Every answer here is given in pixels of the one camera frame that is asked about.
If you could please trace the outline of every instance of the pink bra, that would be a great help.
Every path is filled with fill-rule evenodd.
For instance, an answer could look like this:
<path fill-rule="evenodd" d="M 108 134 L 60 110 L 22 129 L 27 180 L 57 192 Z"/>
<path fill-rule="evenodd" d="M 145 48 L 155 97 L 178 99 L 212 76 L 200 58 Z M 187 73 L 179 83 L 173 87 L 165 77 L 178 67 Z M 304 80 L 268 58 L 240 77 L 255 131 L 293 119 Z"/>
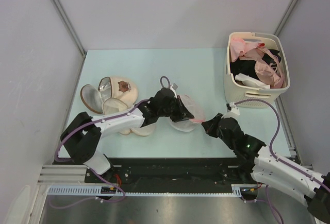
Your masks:
<path fill-rule="evenodd" d="M 263 61 L 264 54 L 268 54 L 276 62 L 277 71 Z M 284 73 L 279 65 L 278 58 L 274 56 L 261 41 L 247 43 L 241 38 L 232 38 L 230 42 L 230 55 L 232 62 L 239 60 L 254 60 L 256 64 L 254 70 L 260 79 L 265 84 L 271 86 L 272 89 L 280 89 L 284 82 Z"/>

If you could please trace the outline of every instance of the stainless steel surface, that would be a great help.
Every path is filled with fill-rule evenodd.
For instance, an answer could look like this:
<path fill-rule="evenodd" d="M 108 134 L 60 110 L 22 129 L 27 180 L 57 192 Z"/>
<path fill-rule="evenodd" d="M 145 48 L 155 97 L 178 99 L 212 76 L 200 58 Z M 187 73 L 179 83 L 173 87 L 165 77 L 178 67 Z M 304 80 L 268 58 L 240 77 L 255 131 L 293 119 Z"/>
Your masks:
<path fill-rule="evenodd" d="M 48 196 L 52 204 L 63 206 L 84 197 Z M 264 189 L 260 199 L 265 199 Z M 294 199 L 271 189 L 274 205 L 285 224 L 315 223 L 307 210 Z M 88 200 L 74 207 L 56 210 L 45 205 L 40 224 L 156 224 L 221 223 L 276 224 L 265 203 L 243 203 L 233 197 L 127 197 L 119 203 Z"/>
<path fill-rule="evenodd" d="M 86 51 L 77 35 L 77 33 L 75 32 L 60 0 L 51 0 L 58 15 L 60 16 L 61 20 L 63 21 L 63 24 L 65 26 L 65 28 L 67 29 L 69 35 L 71 36 L 71 38 L 73 39 L 75 45 L 77 46 L 78 50 L 80 51 L 81 55 L 85 58 L 86 56 Z"/>
<path fill-rule="evenodd" d="M 288 6 L 288 8 L 287 8 L 287 10 L 285 11 L 285 13 L 284 13 L 284 15 L 283 15 L 283 17 L 282 17 L 282 19 L 281 19 L 279 25 L 277 26 L 277 28 L 276 28 L 276 30 L 275 30 L 275 33 L 274 33 L 274 34 L 275 34 L 276 36 L 278 36 L 278 35 L 281 33 L 283 27 L 284 27 L 285 24 L 287 23 L 287 21 L 288 21 L 290 15 L 291 15 L 291 13 L 293 12 L 293 10 L 294 10 L 296 4 L 298 3 L 298 1 L 299 1 L 299 0 L 291 0 L 289 6 Z"/>

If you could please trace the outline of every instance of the gray wall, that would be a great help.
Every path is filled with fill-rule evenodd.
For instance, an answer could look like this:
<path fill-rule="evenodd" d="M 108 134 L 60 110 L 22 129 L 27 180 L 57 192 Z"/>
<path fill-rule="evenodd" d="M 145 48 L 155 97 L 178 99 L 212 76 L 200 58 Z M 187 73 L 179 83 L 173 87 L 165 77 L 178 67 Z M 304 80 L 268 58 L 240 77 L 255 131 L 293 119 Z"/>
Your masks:
<path fill-rule="evenodd" d="M 290 0 L 61 0 L 85 49 L 226 47 L 273 32 Z"/>
<path fill-rule="evenodd" d="M 51 159 L 82 62 L 50 0 L 0 0 L 0 223 Z"/>
<path fill-rule="evenodd" d="M 330 2 L 301 0 L 280 34 L 291 87 L 283 95 L 304 163 L 330 170 Z"/>

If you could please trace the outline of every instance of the light blue table surface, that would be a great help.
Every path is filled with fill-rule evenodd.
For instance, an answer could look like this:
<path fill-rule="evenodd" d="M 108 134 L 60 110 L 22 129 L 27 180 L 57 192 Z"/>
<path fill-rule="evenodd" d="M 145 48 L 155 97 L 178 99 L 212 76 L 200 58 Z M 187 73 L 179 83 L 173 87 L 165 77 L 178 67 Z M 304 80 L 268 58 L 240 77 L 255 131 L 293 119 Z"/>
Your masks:
<path fill-rule="evenodd" d="M 80 113 L 89 111 L 80 99 L 85 84 L 98 87 L 101 78 L 125 76 L 138 86 L 138 100 L 148 99 L 160 89 L 159 78 L 166 75 L 179 88 L 178 94 L 189 95 L 205 111 L 207 120 L 226 112 L 223 67 L 226 48 L 205 49 L 125 49 L 89 50 L 75 93 L 68 123 Z M 266 144 L 276 130 L 276 116 L 270 108 L 240 108 L 238 122 L 242 130 Z M 220 140 L 207 136 L 202 126 L 189 133 L 175 130 L 167 118 L 160 118 L 156 131 L 147 137 L 113 134 L 102 139 L 98 149 L 116 158 L 230 158 L 234 153 Z M 282 127 L 274 150 L 289 157 Z M 69 155 L 62 147 L 59 156 Z"/>

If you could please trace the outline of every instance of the white cable organizer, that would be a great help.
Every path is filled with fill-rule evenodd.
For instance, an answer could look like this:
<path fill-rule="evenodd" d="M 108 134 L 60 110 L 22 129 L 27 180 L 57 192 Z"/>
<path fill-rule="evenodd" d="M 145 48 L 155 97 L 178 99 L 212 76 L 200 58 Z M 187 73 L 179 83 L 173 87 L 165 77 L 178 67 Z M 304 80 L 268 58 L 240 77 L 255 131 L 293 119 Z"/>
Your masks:
<path fill-rule="evenodd" d="M 104 186 L 86 186 L 86 185 L 52 185 L 49 188 L 48 195 L 56 196 L 122 196 L 122 193 L 102 193 L 101 188 Z M 126 192 L 126 196 L 133 197 L 242 197 L 240 187 L 232 186 L 232 193 L 141 193 Z"/>
<path fill-rule="evenodd" d="M 279 55 L 281 56 L 281 62 L 279 63 L 282 67 L 283 73 L 285 75 L 284 83 L 280 89 L 260 89 L 252 88 L 243 85 L 239 85 L 235 79 L 234 75 L 230 72 L 230 41 L 232 38 L 242 38 L 247 42 L 261 41 L 265 44 L 268 49 L 279 50 Z M 282 93 L 288 90 L 290 87 L 290 77 L 288 71 L 288 65 L 285 58 L 285 54 L 279 41 L 279 38 L 275 35 L 268 33 L 257 33 L 257 32 L 233 32 L 229 36 L 228 47 L 227 47 L 227 57 L 225 60 L 224 67 L 224 90 L 226 101 L 238 102 L 245 99 L 263 99 L 268 103 L 272 104 L 275 99 Z M 251 107 L 251 108 L 265 108 L 266 104 L 261 102 L 249 101 L 243 104 L 239 104 L 240 107 Z"/>

